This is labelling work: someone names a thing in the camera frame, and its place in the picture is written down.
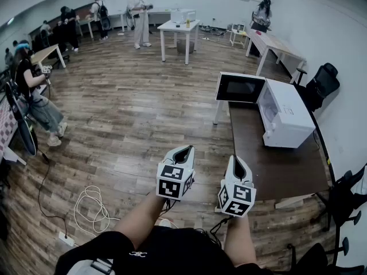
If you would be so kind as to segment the light wood table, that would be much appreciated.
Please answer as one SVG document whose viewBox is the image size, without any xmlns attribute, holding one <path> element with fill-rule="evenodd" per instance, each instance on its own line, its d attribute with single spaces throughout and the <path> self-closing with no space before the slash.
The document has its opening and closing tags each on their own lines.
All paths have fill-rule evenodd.
<svg viewBox="0 0 367 275">
<path fill-rule="evenodd" d="M 249 56 L 252 45 L 254 45 L 259 51 L 261 60 L 259 66 L 257 67 L 257 76 L 260 76 L 269 50 L 272 50 L 273 52 L 278 52 L 278 59 L 276 64 L 278 64 L 280 61 L 283 61 L 286 56 L 289 56 L 299 60 L 299 69 L 304 66 L 307 60 L 296 47 L 291 45 L 289 42 L 282 40 L 281 38 L 277 38 L 276 36 L 269 33 L 262 32 L 262 34 L 259 36 L 258 34 L 256 34 L 256 31 L 258 30 L 250 29 L 247 33 L 248 47 L 245 56 Z"/>
</svg>

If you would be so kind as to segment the black mesh office chair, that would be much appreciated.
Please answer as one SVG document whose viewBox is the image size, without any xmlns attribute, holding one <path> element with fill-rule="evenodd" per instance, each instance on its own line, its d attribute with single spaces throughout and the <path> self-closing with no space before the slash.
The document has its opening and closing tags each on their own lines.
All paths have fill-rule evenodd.
<svg viewBox="0 0 367 275">
<path fill-rule="evenodd" d="M 340 83 L 337 79 L 338 71 L 329 62 L 319 67 L 316 75 L 305 87 L 300 85 L 300 81 L 307 72 L 301 68 L 297 68 L 297 71 L 300 75 L 298 81 L 293 82 L 293 85 L 306 108 L 311 112 L 320 108 L 324 99 L 340 87 Z"/>
</svg>

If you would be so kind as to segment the white microwave oven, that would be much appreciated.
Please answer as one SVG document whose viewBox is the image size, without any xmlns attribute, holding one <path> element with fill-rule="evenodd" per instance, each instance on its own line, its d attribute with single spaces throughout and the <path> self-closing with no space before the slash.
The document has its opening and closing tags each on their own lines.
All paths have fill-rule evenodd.
<svg viewBox="0 0 367 275">
<path fill-rule="evenodd" d="M 292 84 L 266 79 L 257 99 L 268 147 L 298 148 L 315 125 Z"/>
</svg>

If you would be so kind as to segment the black backpack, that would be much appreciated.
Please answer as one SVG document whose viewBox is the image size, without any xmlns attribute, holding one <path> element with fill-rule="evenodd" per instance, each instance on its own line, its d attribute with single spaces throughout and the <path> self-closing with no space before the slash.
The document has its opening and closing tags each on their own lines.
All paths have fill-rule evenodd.
<svg viewBox="0 0 367 275">
<path fill-rule="evenodd" d="M 100 23 L 101 23 L 102 29 L 103 30 L 110 30 L 110 28 L 111 28 L 110 17 L 108 15 L 108 10 L 107 10 L 106 6 L 103 4 L 103 2 L 99 6 L 98 15 L 99 15 L 99 18 L 100 18 Z"/>
</svg>

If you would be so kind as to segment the person's black shirt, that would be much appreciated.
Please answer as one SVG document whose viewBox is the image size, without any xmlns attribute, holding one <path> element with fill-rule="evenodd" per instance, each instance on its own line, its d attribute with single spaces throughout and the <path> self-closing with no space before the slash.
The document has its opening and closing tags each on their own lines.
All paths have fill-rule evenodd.
<svg viewBox="0 0 367 275">
<path fill-rule="evenodd" d="M 118 231 L 107 231 L 63 254 L 54 275 L 67 275 L 74 266 L 111 260 L 116 275 L 272 275 L 255 263 L 234 266 L 206 235 L 191 228 L 156 226 L 135 249 Z"/>
</svg>

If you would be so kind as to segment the grey garment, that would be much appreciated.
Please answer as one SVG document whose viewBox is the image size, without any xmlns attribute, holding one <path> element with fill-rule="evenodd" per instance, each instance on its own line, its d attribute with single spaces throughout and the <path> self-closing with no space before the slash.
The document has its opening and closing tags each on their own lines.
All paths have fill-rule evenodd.
<svg viewBox="0 0 367 275">
<path fill-rule="evenodd" d="M 367 177 L 362 177 L 355 186 L 354 193 L 359 195 L 367 195 Z"/>
</svg>

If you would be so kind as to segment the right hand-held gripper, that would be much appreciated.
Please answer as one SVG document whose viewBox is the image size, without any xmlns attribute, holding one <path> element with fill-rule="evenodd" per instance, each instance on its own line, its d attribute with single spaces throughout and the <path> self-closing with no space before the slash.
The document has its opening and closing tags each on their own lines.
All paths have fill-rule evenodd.
<svg viewBox="0 0 367 275">
<path fill-rule="evenodd" d="M 254 205 L 255 197 L 251 169 L 240 157 L 232 155 L 221 180 L 217 210 L 234 217 L 244 217 Z"/>
</svg>

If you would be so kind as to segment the grey waste bin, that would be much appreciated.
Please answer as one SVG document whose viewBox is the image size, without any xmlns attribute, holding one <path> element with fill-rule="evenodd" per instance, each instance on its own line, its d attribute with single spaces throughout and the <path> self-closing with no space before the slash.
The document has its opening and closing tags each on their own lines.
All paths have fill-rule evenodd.
<svg viewBox="0 0 367 275">
<path fill-rule="evenodd" d="M 176 49 L 178 54 L 186 54 L 186 40 L 178 40 Z M 194 41 L 189 41 L 189 54 L 192 54 L 193 52 Z"/>
</svg>

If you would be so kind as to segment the grey chest harness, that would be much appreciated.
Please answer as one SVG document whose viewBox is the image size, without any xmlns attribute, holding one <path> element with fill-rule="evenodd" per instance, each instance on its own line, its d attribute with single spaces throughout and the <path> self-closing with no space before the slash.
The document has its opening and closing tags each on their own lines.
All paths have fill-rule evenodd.
<svg viewBox="0 0 367 275">
<path fill-rule="evenodd" d="M 116 275 L 113 260 L 95 259 L 79 261 L 72 266 L 67 275 Z"/>
</svg>

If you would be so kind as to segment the dark brown table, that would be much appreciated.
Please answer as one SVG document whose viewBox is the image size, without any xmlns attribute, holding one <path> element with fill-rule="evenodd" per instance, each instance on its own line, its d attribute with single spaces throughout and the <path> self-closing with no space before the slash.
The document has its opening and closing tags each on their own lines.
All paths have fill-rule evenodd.
<svg viewBox="0 0 367 275">
<path fill-rule="evenodd" d="M 256 200 L 296 201 L 329 188 L 329 171 L 313 135 L 299 148 L 264 145 L 264 125 L 258 107 L 230 102 L 229 118 L 233 155 L 242 158 L 252 171 Z"/>
</svg>

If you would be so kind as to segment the white microwave door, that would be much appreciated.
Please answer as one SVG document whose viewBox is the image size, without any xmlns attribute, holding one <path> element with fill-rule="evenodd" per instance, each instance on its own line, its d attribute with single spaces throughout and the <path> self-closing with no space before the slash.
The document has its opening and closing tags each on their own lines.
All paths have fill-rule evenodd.
<svg viewBox="0 0 367 275">
<path fill-rule="evenodd" d="M 220 72 L 217 80 L 216 100 L 256 103 L 265 82 L 265 77 Z"/>
</svg>

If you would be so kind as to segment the person's right forearm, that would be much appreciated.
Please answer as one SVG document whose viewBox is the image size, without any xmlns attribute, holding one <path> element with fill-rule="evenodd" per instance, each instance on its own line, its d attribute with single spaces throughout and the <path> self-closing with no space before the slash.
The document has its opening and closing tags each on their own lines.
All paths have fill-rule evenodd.
<svg viewBox="0 0 367 275">
<path fill-rule="evenodd" d="M 257 263 L 247 215 L 234 217 L 228 222 L 224 252 L 234 266 Z"/>
</svg>

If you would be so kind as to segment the black office chair with garment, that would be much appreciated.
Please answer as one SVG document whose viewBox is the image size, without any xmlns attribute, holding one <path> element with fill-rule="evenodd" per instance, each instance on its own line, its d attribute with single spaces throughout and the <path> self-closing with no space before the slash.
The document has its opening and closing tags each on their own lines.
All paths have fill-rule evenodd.
<svg viewBox="0 0 367 275">
<path fill-rule="evenodd" d="M 317 194 L 325 208 L 311 222 L 325 215 L 327 222 L 323 230 L 329 231 L 331 223 L 335 223 L 337 246 L 342 246 L 345 238 L 349 241 L 348 254 L 337 256 L 336 263 L 340 266 L 367 266 L 367 195 L 354 193 L 354 186 L 362 177 L 367 177 L 367 163 L 355 173 L 350 170 L 344 173 L 329 188 L 327 197 Z"/>
</svg>

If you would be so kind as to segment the checkered cloth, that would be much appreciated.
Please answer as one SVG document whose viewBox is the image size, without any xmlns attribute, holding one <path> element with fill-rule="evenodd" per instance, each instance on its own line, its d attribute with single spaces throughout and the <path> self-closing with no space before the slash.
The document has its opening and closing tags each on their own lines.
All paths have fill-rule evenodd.
<svg viewBox="0 0 367 275">
<path fill-rule="evenodd" d="M 18 123 L 6 98 L 0 103 L 0 160 L 8 147 L 13 135 L 18 128 Z"/>
</svg>

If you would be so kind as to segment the light wood desk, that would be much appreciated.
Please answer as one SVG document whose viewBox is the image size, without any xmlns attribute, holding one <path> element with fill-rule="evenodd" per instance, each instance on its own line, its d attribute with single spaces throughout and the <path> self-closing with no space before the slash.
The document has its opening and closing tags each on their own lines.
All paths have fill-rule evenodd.
<svg viewBox="0 0 367 275">
<path fill-rule="evenodd" d="M 40 50 L 39 52 L 35 53 L 31 56 L 30 62 L 32 65 L 38 65 L 40 69 L 43 68 L 42 62 L 45 60 L 48 55 L 50 55 L 52 52 L 56 51 L 58 54 L 58 59 L 60 60 L 60 63 L 62 64 L 63 68 L 66 68 L 66 64 L 63 59 L 63 55 L 60 52 L 60 48 L 58 44 L 49 46 L 43 50 Z"/>
</svg>

